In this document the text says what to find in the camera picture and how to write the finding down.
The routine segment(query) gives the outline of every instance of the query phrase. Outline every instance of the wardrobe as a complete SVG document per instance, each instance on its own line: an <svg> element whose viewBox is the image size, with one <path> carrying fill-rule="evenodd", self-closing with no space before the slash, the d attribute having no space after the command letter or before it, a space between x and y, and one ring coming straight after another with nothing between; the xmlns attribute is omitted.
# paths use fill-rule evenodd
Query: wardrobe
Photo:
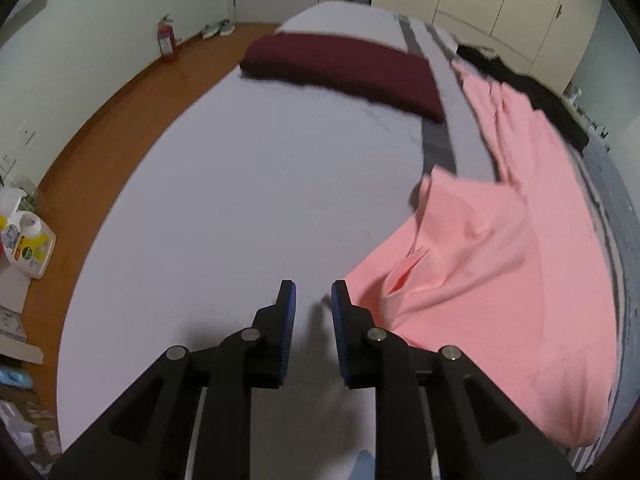
<svg viewBox="0 0 640 480"><path fill-rule="evenodd" d="M578 67L602 0L373 0L492 49L557 94Z"/></svg>

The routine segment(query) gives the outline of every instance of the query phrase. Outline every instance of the pink fabric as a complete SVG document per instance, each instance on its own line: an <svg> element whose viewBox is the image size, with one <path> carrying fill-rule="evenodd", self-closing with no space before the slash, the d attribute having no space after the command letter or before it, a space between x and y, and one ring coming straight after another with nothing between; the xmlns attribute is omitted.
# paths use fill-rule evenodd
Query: pink fabric
<svg viewBox="0 0 640 480"><path fill-rule="evenodd" d="M456 68L503 184L435 168L416 213L346 277L352 301L414 346L460 346L549 438L586 446L616 366L588 209L545 115Z"/></svg>

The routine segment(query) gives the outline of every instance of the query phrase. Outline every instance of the white mattress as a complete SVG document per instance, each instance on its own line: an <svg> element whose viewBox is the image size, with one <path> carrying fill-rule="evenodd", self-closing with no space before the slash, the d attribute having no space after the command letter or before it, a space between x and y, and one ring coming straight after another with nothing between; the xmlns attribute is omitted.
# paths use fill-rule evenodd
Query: white mattress
<svg viewBox="0 0 640 480"><path fill-rule="evenodd" d="M334 5L284 28L406 50L392 13ZM254 390L252 478L346 479L374 452L374 392L343 387L319 302L412 213L420 135L417 116L238 68L200 98L132 175L82 269L60 347L63 448L167 347L216 345L292 279L289 374Z"/></svg>

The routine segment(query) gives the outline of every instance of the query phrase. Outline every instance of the blue object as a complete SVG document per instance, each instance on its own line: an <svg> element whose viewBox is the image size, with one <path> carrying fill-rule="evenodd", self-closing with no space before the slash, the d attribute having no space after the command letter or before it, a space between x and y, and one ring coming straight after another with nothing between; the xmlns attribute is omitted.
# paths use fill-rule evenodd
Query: blue object
<svg viewBox="0 0 640 480"><path fill-rule="evenodd" d="M289 367L289 354L291 352L291 339L293 338L293 320L296 317L296 284L291 282L287 307L282 327L282 364L280 366L280 382L284 382Z"/></svg>
<svg viewBox="0 0 640 480"><path fill-rule="evenodd" d="M6 365L0 365L0 383L24 388L25 390L33 388L33 379L27 372Z"/></svg>
<svg viewBox="0 0 640 480"><path fill-rule="evenodd" d="M344 337L344 325L342 312L338 304L338 286L334 283L331 287L331 314L334 318L335 345L338 351L338 364L340 375L345 383L350 382L349 367L347 366L347 340Z"/></svg>
<svg viewBox="0 0 640 480"><path fill-rule="evenodd" d="M373 455L363 449L358 453L356 463L351 470L349 480L374 480L376 476L376 459Z"/></svg>

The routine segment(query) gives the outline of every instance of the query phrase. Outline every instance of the red pillow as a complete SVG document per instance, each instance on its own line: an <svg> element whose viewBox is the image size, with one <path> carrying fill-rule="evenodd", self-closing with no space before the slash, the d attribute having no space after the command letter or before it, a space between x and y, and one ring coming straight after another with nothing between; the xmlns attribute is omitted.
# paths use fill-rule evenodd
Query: red pillow
<svg viewBox="0 0 640 480"><path fill-rule="evenodd" d="M280 33L254 41L240 62L248 75L325 86L442 122L429 61L370 41Z"/></svg>

